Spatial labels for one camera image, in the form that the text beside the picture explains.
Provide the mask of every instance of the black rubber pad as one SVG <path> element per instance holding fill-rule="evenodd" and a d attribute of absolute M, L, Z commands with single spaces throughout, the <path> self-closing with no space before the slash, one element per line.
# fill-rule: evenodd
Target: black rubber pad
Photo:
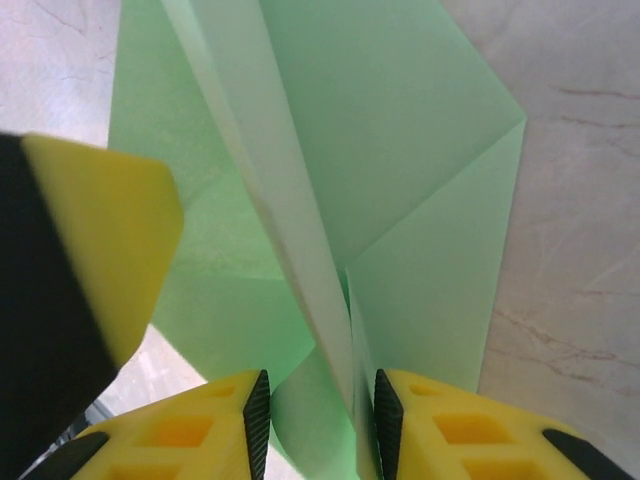
<path fill-rule="evenodd" d="M 65 443 L 23 480 L 71 480 L 108 440 L 106 433 L 94 432 Z"/>
<path fill-rule="evenodd" d="M 262 370 L 242 411 L 251 480 L 264 478 L 267 466 L 269 429 L 271 427 L 270 401 L 269 375 L 266 370 Z"/>
<path fill-rule="evenodd" d="M 0 259 L 0 479 L 14 480 L 117 370 L 20 139 L 3 134 Z"/>
<path fill-rule="evenodd" d="M 395 480 L 400 460 L 404 409 L 389 377 L 382 369 L 376 373 L 373 416 L 376 422 L 382 474 L 385 480 Z"/>
<path fill-rule="evenodd" d="M 542 434 L 591 480 L 633 480 L 586 440 L 554 429 L 547 429 Z"/>

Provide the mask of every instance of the table surface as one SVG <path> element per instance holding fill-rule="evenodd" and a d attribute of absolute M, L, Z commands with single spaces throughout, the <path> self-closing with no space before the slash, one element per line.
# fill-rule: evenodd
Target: table surface
<path fill-rule="evenodd" d="M 640 476 L 640 2 L 443 3 L 530 118 L 481 393 Z M 0 1 L 0 128 L 105 145 L 118 14 Z M 201 382 L 151 329 L 102 398 L 121 412 Z"/>

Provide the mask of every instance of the white marble countertop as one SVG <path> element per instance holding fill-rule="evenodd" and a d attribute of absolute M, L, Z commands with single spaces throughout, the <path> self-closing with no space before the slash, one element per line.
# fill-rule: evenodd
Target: white marble countertop
<path fill-rule="evenodd" d="M 481 392 L 640 476 L 640 3 L 443 3 L 530 117 Z M 1 129 L 106 143 L 118 7 L 0 1 Z M 114 408 L 196 384 L 174 355 L 151 332 Z"/>

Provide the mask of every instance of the yellow plastic part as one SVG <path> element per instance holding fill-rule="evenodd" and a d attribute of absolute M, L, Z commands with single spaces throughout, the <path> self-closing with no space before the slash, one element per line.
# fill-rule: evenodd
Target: yellow plastic part
<path fill-rule="evenodd" d="M 397 480 L 588 480 L 543 436 L 555 420 L 385 370 L 404 408 Z"/>
<path fill-rule="evenodd" d="M 117 367 L 138 348 L 183 213 L 161 162 L 39 135 L 22 146 Z"/>
<path fill-rule="evenodd" d="M 250 479 L 243 408 L 260 372 L 189 390 L 88 428 L 109 441 L 73 480 Z"/>

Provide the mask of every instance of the green paper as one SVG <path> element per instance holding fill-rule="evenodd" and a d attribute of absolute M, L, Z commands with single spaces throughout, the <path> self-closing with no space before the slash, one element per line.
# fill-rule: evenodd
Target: green paper
<path fill-rule="evenodd" d="M 112 127 L 185 199 L 154 321 L 209 378 L 274 369 L 308 478 L 375 478 L 377 368 L 477 385 L 524 114 L 436 1 L 163 3 L 184 52 L 123 2 Z"/>

